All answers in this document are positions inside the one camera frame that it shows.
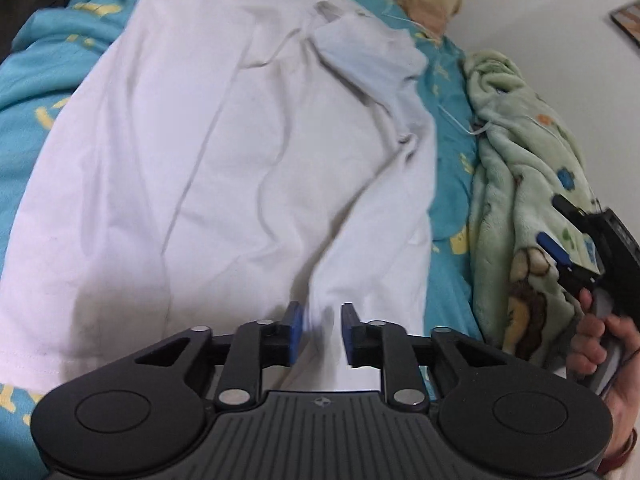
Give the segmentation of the white t-shirt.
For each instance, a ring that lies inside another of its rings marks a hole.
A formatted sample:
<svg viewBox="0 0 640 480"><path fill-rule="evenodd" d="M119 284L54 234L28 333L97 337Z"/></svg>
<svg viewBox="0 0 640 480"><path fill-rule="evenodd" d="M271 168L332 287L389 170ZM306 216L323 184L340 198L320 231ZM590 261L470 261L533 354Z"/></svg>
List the white t-shirt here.
<svg viewBox="0 0 640 480"><path fill-rule="evenodd" d="M426 56L352 0L139 0L35 163L1 277L1 378L47 392L187 328L304 307L282 385L372 389L340 310L423 326Z"/></svg>

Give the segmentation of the green fleece blanket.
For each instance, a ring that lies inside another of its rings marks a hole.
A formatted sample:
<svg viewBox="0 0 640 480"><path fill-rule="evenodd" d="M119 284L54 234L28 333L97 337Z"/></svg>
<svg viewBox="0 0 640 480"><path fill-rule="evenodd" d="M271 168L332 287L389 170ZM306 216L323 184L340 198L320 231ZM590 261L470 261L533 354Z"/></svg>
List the green fleece blanket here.
<svg viewBox="0 0 640 480"><path fill-rule="evenodd" d="M580 313L536 237L548 234L570 260L596 272L591 238L552 200L561 195L585 212L599 204L576 139L510 58L478 51L463 69L483 125L469 218L473 312L488 344L548 367L565 353Z"/></svg>

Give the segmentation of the teal patterned bed sheet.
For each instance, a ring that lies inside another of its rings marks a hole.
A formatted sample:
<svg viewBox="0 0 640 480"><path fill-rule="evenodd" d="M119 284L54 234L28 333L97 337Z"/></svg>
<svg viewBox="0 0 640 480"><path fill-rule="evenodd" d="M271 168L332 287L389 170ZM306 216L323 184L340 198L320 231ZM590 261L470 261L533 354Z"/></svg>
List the teal patterned bed sheet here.
<svg viewBox="0 0 640 480"><path fill-rule="evenodd" d="M463 52L450 40L427 38L396 0L354 0L387 26L405 29L426 56L418 83L437 126L437 191L432 203L432 258L405 281L386 278L375 309L404 320L422 315L426 328L449 326L470 336L480 329L472 313L472 280L466 220L470 210L477 145L463 132L472 119L462 72ZM1 236L8 240L43 145L65 102L129 23L139 0L72 0L64 9L41 10L18 32L1 66ZM282 252L265 266L233 258L242 240L244 192L256 188L250 170L265 174L278 161L276 134L256 126L247 138L210 136L196 170L195 192L177 223L185 248L165 252L169 304L165 334L195 323L228 330L253 314L305 300L310 271L324 242L336 231L340 212L330 208L348 178L367 180L364 164L380 144L367 133L337 130L344 154L324 162L301 162L286 177L293 195L278 202L293 220L281 234Z"/></svg>

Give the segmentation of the framed leaf picture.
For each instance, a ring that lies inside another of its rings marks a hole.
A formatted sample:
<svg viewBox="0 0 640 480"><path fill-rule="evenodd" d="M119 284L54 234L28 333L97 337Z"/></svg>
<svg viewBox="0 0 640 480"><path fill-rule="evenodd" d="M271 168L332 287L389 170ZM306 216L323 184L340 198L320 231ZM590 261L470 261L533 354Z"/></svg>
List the framed leaf picture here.
<svg viewBox="0 0 640 480"><path fill-rule="evenodd" d="M612 11L610 18L636 47L640 47L640 0Z"/></svg>

